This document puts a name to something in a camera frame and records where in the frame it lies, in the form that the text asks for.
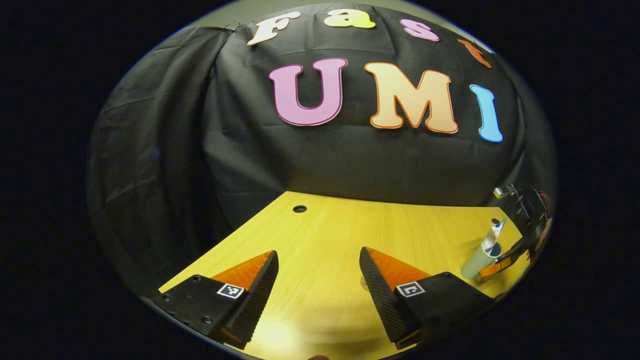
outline wooden table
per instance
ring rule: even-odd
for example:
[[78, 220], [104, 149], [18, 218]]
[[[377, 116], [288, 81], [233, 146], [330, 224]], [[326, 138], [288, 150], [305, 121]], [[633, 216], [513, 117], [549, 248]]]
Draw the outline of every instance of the wooden table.
[[[296, 213], [293, 207], [307, 210]], [[500, 208], [423, 206], [285, 192], [229, 237], [177, 274], [164, 292], [193, 274], [214, 276], [276, 250], [280, 270], [253, 339], [243, 352], [263, 359], [379, 359], [399, 351], [389, 342], [358, 265], [368, 246], [431, 275], [460, 268], [480, 246]], [[508, 222], [503, 251], [520, 238]], [[508, 291], [529, 261], [484, 283], [491, 297]]]

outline black fabric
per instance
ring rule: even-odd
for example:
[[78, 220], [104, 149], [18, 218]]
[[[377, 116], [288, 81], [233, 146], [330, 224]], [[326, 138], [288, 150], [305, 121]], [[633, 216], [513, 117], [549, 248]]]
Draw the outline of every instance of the black fabric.
[[[357, 8], [374, 29], [333, 28], [327, 12]], [[260, 20], [302, 16], [253, 46]], [[440, 37], [413, 37], [400, 19]], [[492, 191], [526, 181], [555, 203], [555, 157], [541, 106], [495, 54], [487, 69], [462, 36], [414, 16], [369, 5], [316, 4], [265, 15], [235, 31], [185, 28], [153, 49], [104, 106], [90, 144], [88, 196], [97, 236], [141, 296], [224, 239], [284, 191], [443, 206], [495, 206]], [[321, 101], [312, 63], [345, 58], [342, 109], [320, 126], [284, 122], [269, 73], [299, 64], [303, 106]], [[396, 64], [417, 85], [425, 70], [447, 74], [459, 130], [439, 135], [424, 121], [378, 129], [369, 62]], [[495, 96], [504, 140], [483, 140], [475, 84]]]

